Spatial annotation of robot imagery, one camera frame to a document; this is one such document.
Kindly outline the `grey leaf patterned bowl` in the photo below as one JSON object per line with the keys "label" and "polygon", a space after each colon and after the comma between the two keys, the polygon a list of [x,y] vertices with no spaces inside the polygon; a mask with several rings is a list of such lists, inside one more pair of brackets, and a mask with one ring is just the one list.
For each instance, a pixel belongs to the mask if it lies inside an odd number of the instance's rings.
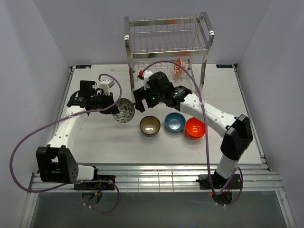
{"label": "grey leaf patterned bowl", "polygon": [[131,121],[135,114],[133,102],[126,98],[120,98],[116,103],[119,113],[113,114],[113,118],[119,123],[127,123]]}

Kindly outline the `brown bowl dark patterned rim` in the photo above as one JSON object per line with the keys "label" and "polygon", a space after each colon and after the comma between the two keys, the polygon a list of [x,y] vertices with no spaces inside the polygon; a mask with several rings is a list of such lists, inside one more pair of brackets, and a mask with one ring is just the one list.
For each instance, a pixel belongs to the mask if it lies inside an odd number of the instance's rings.
{"label": "brown bowl dark patterned rim", "polygon": [[159,132],[161,123],[155,116],[145,116],[140,121],[140,130],[144,135],[153,136]]}

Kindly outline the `orange floral white bowl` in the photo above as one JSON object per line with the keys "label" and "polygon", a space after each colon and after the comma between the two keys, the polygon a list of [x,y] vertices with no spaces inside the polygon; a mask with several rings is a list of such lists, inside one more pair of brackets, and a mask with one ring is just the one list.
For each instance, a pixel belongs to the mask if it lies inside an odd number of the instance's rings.
{"label": "orange floral white bowl", "polygon": [[[175,62],[178,65],[185,67],[185,62],[181,58],[178,58]],[[184,72],[184,70],[181,67],[179,67],[178,65],[174,64],[173,74],[175,77],[180,77]]]}

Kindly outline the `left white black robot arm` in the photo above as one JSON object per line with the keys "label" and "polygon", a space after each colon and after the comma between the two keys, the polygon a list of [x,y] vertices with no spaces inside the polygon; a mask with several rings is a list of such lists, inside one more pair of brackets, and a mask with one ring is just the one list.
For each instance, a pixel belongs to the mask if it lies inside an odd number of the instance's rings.
{"label": "left white black robot arm", "polygon": [[94,81],[82,80],[79,90],[74,92],[68,103],[65,119],[55,135],[45,147],[38,147],[36,159],[40,178],[43,182],[76,183],[84,181],[91,190],[97,189],[101,179],[94,166],[79,165],[72,155],[72,148],[81,126],[89,116],[89,111],[98,110],[101,114],[116,114],[118,108],[114,104],[110,91],[115,84],[112,79]]}

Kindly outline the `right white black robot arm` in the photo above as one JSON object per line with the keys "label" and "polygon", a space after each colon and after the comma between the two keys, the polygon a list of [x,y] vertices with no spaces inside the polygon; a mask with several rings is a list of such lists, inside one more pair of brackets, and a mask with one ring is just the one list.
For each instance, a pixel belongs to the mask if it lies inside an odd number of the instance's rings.
{"label": "right white black robot arm", "polygon": [[225,189],[230,185],[237,163],[253,141],[249,118],[244,114],[239,117],[227,114],[201,102],[188,88],[181,85],[174,87],[163,72],[140,71],[138,78],[143,81],[143,86],[133,92],[138,111],[145,111],[143,101],[148,108],[164,103],[202,121],[222,137],[222,157],[211,178],[217,188]]}

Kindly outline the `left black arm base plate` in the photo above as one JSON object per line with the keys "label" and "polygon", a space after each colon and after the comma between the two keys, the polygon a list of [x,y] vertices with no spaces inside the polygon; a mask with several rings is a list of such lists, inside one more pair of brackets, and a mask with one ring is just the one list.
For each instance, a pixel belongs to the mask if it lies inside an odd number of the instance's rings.
{"label": "left black arm base plate", "polygon": [[94,182],[94,183],[79,183],[75,184],[74,190],[114,190],[115,186],[108,183],[115,183],[115,175],[97,175],[97,180],[107,181],[107,182]]}

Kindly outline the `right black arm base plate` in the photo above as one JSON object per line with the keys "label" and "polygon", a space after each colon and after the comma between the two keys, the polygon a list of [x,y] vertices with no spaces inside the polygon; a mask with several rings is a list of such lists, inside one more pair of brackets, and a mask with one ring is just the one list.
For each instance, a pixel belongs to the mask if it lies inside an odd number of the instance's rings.
{"label": "right black arm base plate", "polygon": [[[228,179],[224,179],[221,176],[219,176],[218,174],[211,174],[211,179],[212,179],[214,189],[217,189],[217,190],[224,187],[224,185],[228,181]],[[210,190],[211,189],[209,176],[207,174],[199,175],[198,179],[196,179],[196,182],[199,183],[199,188],[201,190]],[[231,188],[233,190],[236,190],[236,189],[240,189],[240,187],[241,187],[241,176],[240,176],[240,174],[234,174],[231,181],[225,187],[225,189]]]}

